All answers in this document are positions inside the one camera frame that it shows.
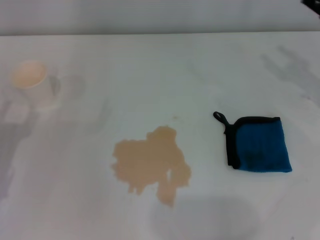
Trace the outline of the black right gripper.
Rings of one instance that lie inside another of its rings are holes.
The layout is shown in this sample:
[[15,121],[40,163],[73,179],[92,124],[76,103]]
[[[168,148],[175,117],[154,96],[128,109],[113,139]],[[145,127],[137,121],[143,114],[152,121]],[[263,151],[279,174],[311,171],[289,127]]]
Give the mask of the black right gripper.
[[320,12],[320,0],[302,0],[301,3],[315,13]]

